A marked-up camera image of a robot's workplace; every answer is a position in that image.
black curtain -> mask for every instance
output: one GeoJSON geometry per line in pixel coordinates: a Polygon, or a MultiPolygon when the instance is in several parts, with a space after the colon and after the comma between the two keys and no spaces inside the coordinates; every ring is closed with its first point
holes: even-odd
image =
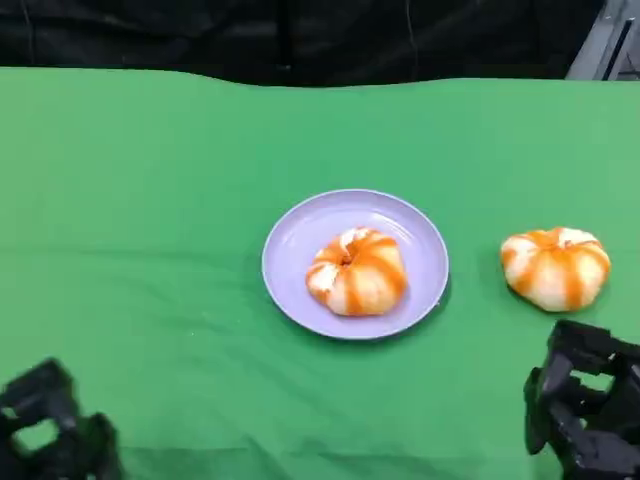
{"type": "Polygon", "coordinates": [[[0,65],[259,85],[562,78],[603,0],[0,0],[0,65]]]}

purple plate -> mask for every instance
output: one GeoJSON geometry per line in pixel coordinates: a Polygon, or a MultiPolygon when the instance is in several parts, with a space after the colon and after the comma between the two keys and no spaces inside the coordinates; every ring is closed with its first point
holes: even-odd
{"type": "Polygon", "coordinates": [[[276,223],[262,253],[262,275],[273,301],[303,327],[329,337],[367,340],[422,320],[444,292],[449,258],[436,227],[412,205],[372,190],[337,190],[305,200],[276,223]],[[391,235],[400,247],[409,288],[386,315],[341,317],[307,290],[305,275],[315,254],[335,235],[358,226],[391,235]]]}

robotic arm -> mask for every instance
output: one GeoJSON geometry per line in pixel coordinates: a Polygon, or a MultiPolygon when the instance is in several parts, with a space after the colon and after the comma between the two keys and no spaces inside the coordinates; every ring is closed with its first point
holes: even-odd
{"type": "Polygon", "coordinates": [[[531,371],[524,393],[527,450],[535,455],[549,443],[564,480],[640,478],[640,346],[561,320],[544,366],[531,371]],[[613,380],[600,391],[573,372],[613,380]]]}
{"type": "Polygon", "coordinates": [[[102,414],[80,416],[71,377],[54,360],[13,380],[0,394],[0,478],[121,480],[116,433],[102,414]],[[14,434],[51,419],[56,439],[28,451],[14,434]]]}

pastry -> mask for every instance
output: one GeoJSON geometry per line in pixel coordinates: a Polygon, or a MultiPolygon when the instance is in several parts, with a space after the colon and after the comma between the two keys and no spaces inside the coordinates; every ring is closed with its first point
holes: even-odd
{"type": "Polygon", "coordinates": [[[501,253],[509,286],[550,312],[590,305],[611,269],[598,239],[573,228],[513,235],[501,253]]]}
{"type": "Polygon", "coordinates": [[[306,282],[311,294],[338,315],[381,315],[402,297],[407,275],[396,241],[360,227],[318,252],[306,282]]]}

green tablecloth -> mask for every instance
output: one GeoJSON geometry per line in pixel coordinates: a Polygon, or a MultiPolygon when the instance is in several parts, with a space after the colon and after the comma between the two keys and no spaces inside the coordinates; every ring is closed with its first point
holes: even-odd
{"type": "Polygon", "coordinates": [[[613,272],[572,318],[640,340],[635,84],[255,88],[161,72],[0,72],[0,378],[47,355],[121,433],[132,479],[550,479],[522,386],[554,317],[498,249],[594,232],[613,272]],[[318,192],[403,197],[441,230],[439,313],[381,343],[314,336],[260,254],[318,192]]]}

